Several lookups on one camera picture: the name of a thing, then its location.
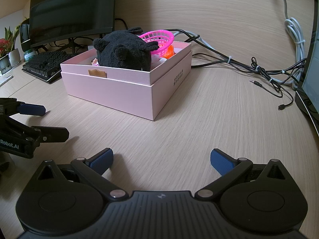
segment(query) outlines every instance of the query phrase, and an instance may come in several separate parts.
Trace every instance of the cable tie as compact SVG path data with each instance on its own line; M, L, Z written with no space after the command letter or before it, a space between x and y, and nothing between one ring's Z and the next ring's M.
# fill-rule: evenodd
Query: cable tie
M302 40L302 41L299 41L299 42L295 42L295 44L301 44L301 43L304 43L306 42L305 40Z

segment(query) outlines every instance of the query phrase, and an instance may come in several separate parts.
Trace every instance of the black speaker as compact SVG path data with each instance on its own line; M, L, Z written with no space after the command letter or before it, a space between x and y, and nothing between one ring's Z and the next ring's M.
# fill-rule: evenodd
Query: black speaker
M29 50L31 47L29 36L29 19L24 20L20 25L20 41L23 52Z

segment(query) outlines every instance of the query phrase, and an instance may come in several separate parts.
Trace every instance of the cardboard box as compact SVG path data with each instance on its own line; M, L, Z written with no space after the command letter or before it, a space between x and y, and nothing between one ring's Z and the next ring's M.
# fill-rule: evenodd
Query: cardboard box
M92 66L96 50L84 52L61 64L67 93L154 120L190 72L191 44L174 41L173 46L176 54L150 72Z

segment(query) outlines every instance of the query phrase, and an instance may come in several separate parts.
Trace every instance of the stuffed animal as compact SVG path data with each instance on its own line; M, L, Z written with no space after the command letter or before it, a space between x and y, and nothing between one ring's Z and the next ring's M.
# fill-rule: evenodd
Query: stuffed animal
M150 71L151 51L159 49L157 41L145 42L136 34L141 27L117 30L104 38L96 38L93 46L97 50L98 64L105 67Z

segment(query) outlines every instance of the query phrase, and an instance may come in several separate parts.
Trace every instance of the plant pot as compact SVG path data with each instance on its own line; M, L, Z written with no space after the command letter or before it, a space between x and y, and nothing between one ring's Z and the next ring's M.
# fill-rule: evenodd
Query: plant pot
M12 67L21 62L20 53L17 48L9 53L9 60Z
M9 55L5 55L4 57L0 58L0 71L1 71L1 74L5 74L10 69L12 69L12 67L11 67L11 64L10 64Z

